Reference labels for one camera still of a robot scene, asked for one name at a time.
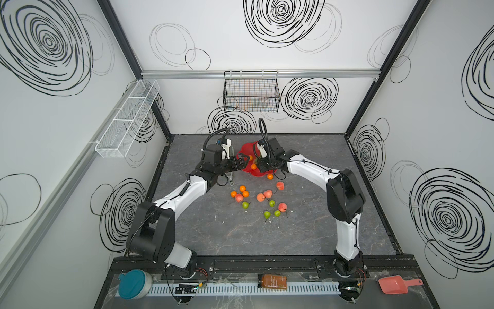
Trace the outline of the red flower-shaped fruit bowl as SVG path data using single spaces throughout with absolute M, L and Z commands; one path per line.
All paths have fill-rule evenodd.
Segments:
M 239 153 L 243 153 L 243 154 L 246 154 L 246 155 L 252 155 L 252 157 L 253 157 L 253 160 L 252 161 L 248 161 L 248 165 L 247 165 L 246 169 L 244 169 L 243 171 L 246 172 L 246 173 L 250 173 L 251 175 L 256 176 L 256 177 L 261 177 L 261 176 L 265 176 L 266 177 L 267 174 L 272 174 L 274 176 L 273 171 L 269 171 L 267 173 L 262 173 L 258 169 L 256 169 L 256 170 L 252 170 L 251 169 L 251 165 L 252 164 L 256 164 L 257 165 L 256 159 L 255 159 L 255 156 L 256 156 L 255 144 L 256 143 L 257 142 L 246 143 L 246 144 L 244 144 L 241 147 L 241 150 L 239 151 Z

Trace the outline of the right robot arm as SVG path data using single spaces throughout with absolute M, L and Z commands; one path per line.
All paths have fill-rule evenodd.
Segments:
M 349 169 L 340 171 L 323 166 L 292 150 L 254 153 L 261 171 L 281 170 L 298 175 L 325 191 L 328 211 L 337 224 L 334 271 L 342 278 L 356 273 L 362 262 L 359 229 L 365 196 L 355 174 Z

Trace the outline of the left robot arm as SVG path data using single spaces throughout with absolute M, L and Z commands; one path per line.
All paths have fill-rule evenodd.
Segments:
M 155 202 L 142 202 L 136 209 L 127 238 L 127 252 L 179 269 L 194 268 L 194 251 L 176 241 L 176 220 L 206 194 L 220 176 L 245 169 L 248 163 L 249 156 L 245 154 L 230 158 L 223 158 L 221 154 L 207 155 L 170 194 Z

